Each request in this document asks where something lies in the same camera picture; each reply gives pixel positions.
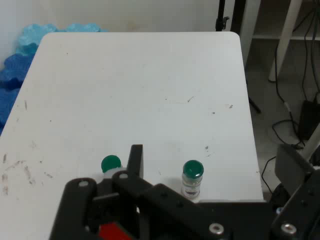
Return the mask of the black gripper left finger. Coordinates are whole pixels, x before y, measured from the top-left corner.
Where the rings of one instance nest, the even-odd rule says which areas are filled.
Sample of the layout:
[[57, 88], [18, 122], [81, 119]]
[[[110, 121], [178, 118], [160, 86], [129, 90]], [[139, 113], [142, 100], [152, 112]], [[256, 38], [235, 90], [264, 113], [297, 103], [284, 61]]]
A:
[[163, 184], [142, 178], [143, 146], [130, 149], [127, 168], [96, 182], [77, 178], [64, 188], [52, 240], [230, 240], [222, 216]]

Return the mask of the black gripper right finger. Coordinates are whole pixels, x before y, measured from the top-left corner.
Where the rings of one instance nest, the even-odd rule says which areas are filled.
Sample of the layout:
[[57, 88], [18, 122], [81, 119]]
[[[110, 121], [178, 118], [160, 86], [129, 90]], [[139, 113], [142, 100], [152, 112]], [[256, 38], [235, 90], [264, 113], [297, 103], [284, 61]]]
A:
[[320, 237], [320, 171], [289, 145], [280, 145], [275, 175], [290, 195], [275, 217], [271, 232], [277, 240], [316, 240]]

